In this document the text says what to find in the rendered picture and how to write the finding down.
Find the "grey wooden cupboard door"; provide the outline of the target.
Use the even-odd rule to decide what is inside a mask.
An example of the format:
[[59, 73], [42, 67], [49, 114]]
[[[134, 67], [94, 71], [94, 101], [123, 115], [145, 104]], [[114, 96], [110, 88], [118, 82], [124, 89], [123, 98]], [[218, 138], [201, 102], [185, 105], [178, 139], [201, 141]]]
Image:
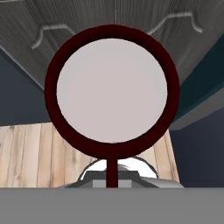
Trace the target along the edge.
[[54, 54], [73, 35], [45, 31], [41, 45], [31, 44], [42, 25], [67, 24], [76, 34], [115, 22], [115, 0], [0, 0], [0, 49], [40, 87]]
[[172, 12], [194, 11], [205, 30], [197, 33], [189, 17], [169, 19], [151, 36], [160, 42], [178, 70], [180, 81], [224, 34], [224, 0], [115, 0], [115, 21], [144, 32]]

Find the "dark red mug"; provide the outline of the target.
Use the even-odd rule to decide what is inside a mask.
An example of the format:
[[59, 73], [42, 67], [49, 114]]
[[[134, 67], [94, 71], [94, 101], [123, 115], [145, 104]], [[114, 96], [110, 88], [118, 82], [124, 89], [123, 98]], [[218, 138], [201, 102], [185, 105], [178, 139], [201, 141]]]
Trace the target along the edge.
[[117, 24], [71, 37], [45, 77], [45, 106], [75, 149], [105, 159], [106, 188], [118, 187], [118, 161], [138, 157], [168, 130], [179, 104], [179, 77], [151, 36]]

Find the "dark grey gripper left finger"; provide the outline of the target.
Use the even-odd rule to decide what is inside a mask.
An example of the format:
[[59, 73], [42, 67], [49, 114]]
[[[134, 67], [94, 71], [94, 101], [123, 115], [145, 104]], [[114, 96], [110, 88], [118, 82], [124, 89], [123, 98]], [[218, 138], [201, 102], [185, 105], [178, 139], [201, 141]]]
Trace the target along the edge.
[[105, 188], [106, 172], [105, 171], [87, 171], [83, 179], [75, 183], [65, 185], [65, 188]]

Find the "white and black round thing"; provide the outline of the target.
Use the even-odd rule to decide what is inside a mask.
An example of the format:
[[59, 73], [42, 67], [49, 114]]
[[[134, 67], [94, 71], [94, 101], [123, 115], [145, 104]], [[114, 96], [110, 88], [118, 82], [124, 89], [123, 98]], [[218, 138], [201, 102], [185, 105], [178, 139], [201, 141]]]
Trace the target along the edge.
[[[79, 180], [83, 180], [87, 172], [102, 172], [106, 170], [106, 167], [107, 161], [105, 159], [96, 159], [82, 171]], [[154, 167], [141, 157], [120, 159], [118, 161], [118, 170], [138, 172], [144, 178], [158, 178], [158, 173]]]

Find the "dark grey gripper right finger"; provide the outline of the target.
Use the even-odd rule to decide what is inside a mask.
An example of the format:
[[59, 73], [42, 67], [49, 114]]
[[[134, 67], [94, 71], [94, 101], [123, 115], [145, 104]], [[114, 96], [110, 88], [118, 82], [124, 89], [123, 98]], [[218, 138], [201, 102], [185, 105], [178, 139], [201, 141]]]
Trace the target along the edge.
[[119, 188], [183, 188], [176, 181], [161, 178], [144, 178], [137, 171], [119, 171], [118, 172]]

